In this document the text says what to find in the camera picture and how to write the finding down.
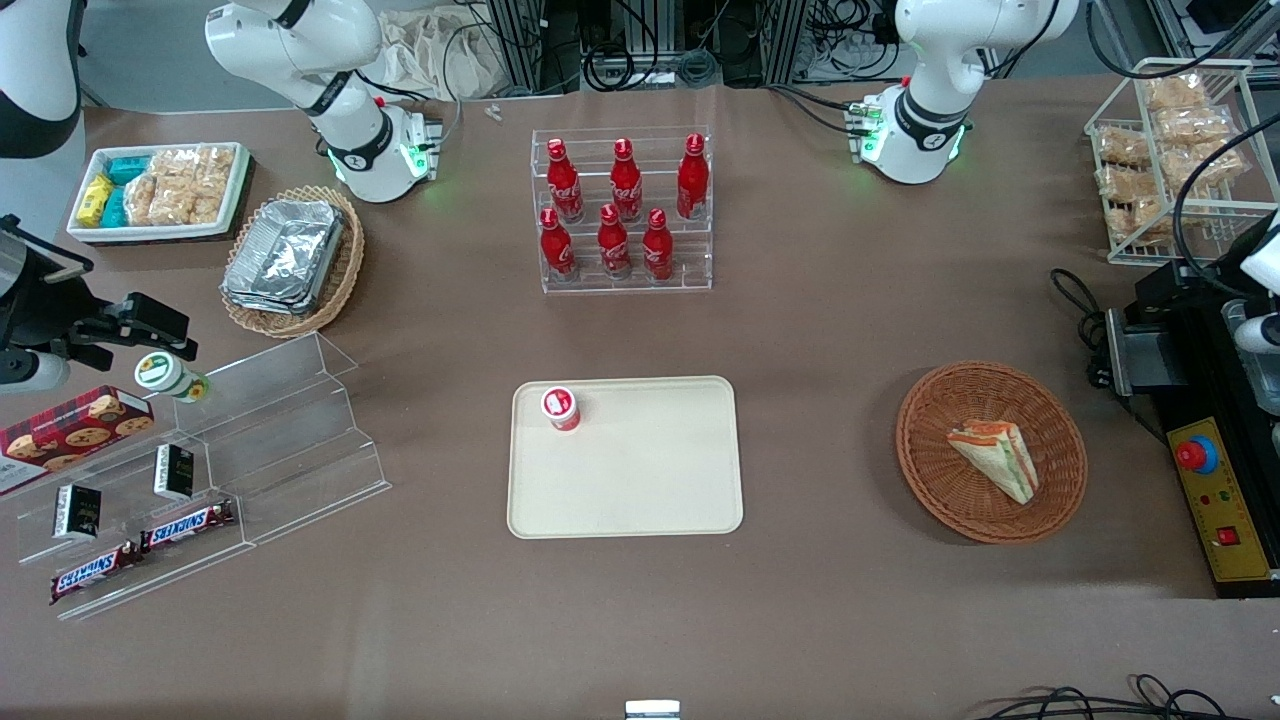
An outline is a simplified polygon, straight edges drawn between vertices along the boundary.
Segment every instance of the white cloth bag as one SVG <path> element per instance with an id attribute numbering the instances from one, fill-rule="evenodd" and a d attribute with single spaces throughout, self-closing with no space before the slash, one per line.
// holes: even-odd
<path id="1" fill-rule="evenodd" d="M 488 8 L 471 5 L 489 20 Z M 449 45 L 460 28 L 479 23 L 465 5 L 439 5 L 422 10 L 384 10 L 378 15 L 383 28 L 383 85 L 428 92 L 442 100 L 485 97 L 507 87 L 511 79 L 498 55 L 499 40 L 489 26 L 468 27 Z M 449 55 L 445 64 L 445 45 Z M 449 86 L 444 87 L 444 69 Z"/>

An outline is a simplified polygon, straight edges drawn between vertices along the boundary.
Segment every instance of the yellow control panel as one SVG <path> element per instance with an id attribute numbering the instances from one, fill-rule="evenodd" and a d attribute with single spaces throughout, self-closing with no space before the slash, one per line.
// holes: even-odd
<path id="1" fill-rule="evenodd" d="M 1206 418 L 1169 433 L 1187 503 L 1220 583 L 1266 580 L 1271 566 L 1240 497 L 1217 423 Z"/>

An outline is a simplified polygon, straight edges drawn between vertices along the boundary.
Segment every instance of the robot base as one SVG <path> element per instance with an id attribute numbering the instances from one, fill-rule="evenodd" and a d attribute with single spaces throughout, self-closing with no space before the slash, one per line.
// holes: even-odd
<path id="1" fill-rule="evenodd" d="M 396 105 L 387 105 L 383 111 L 392 120 L 392 142 L 367 170 L 343 168 L 333 154 L 329 155 L 338 179 L 366 202 L 390 202 L 415 184 L 433 179 L 440 155 L 438 123 L 428 126 L 422 115 L 406 113 Z M 430 146 L 430 150 L 420 150 L 421 146 Z"/>
<path id="2" fill-rule="evenodd" d="M 870 133 L 850 137 L 849 149 L 855 163 L 874 165 L 884 177 L 904 184 L 922 184 L 941 176 L 947 163 L 955 159 L 964 128 L 950 140 L 940 135 L 938 140 L 943 142 L 937 149 L 920 150 L 915 138 L 899 126 L 893 113 L 893 105 L 904 91 L 902 86 L 896 85 L 879 95 L 868 95 L 863 109 L 876 117 L 845 113 L 845 124 L 850 131 Z"/>

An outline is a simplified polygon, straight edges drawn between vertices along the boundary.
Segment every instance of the white tray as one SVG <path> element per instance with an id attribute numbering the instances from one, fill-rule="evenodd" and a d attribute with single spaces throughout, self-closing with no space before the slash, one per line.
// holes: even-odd
<path id="1" fill-rule="evenodd" d="M 543 392 L 577 397 L 552 427 Z M 526 383 L 511 404 L 507 527 L 524 539 L 719 534 L 742 521 L 733 387 L 717 375 Z"/>
<path id="2" fill-rule="evenodd" d="M 236 150 L 236 160 L 232 161 L 232 174 L 227 178 L 227 191 L 223 193 L 223 206 L 218 211 L 218 220 L 196 225 L 140 225 L 124 228 L 86 228 L 76 220 L 76 209 L 79 208 L 84 191 L 88 190 L 90 181 L 102 172 L 108 160 L 115 158 L 129 158 L 133 155 L 154 155 L 160 150 L 172 147 L 195 149 L 200 145 L 212 145 L 218 147 L 232 147 Z M 104 147 L 95 150 L 88 160 L 88 169 L 81 179 L 81 188 L 76 193 L 76 202 L 72 205 L 70 215 L 67 218 L 67 234 L 86 245 L 129 245 L 148 243 L 166 240 L 189 240 L 193 237 L 207 237 L 221 234 L 230 229 L 236 217 L 236 206 L 239 204 L 241 188 L 244 186 L 244 176 L 248 173 L 248 149 L 239 142 L 205 142 L 183 145 L 137 145 L 134 147 Z"/>

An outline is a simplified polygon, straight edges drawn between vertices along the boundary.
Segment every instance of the red coca-cola bottle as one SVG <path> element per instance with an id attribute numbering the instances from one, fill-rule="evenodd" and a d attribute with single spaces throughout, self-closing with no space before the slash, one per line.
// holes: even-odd
<path id="1" fill-rule="evenodd" d="M 631 277 L 631 256 L 627 255 L 627 228 L 618 222 L 618 209 L 612 202 L 600 208 L 600 232 L 595 236 L 600 243 L 600 260 L 604 261 L 604 274 L 616 281 Z"/>
<path id="2" fill-rule="evenodd" d="M 654 208 L 649 211 L 649 229 L 644 231 L 644 269 L 650 279 L 671 279 L 672 245 L 667 214 L 662 208 Z"/>
<path id="3" fill-rule="evenodd" d="M 613 204 L 618 206 L 618 217 L 623 223 L 640 219 L 640 168 L 631 156 L 631 141 L 622 137 L 613 142 L 613 172 L 609 173 L 613 184 Z"/>
<path id="4" fill-rule="evenodd" d="M 547 169 L 547 184 L 552 188 L 552 202 L 559 211 L 561 220 L 573 224 L 582 219 L 582 183 L 577 179 L 577 168 L 568 159 L 564 141 L 553 137 L 547 141 L 547 156 L 552 159 Z"/>
<path id="5" fill-rule="evenodd" d="M 543 225 L 543 258 L 547 258 L 552 279 L 558 283 L 576 281 L 577 260 L 573 259 L 572 241 L 568 237 L 568 231 L 559 224 L 556 210 L 544 209 L 539 222 Z"/>
<path id="6" fill-rule="evenodd" d="M 705 149 L 707 138 L 695 132 L 685 138 L 685 159 L 680 161 L 680 172 L 676 173 L 680 191 L 676 196 L 676 213 L 686 220 L 701 220 L 707 217 L 707 183 L 712 172 L 703 156 Z"/>

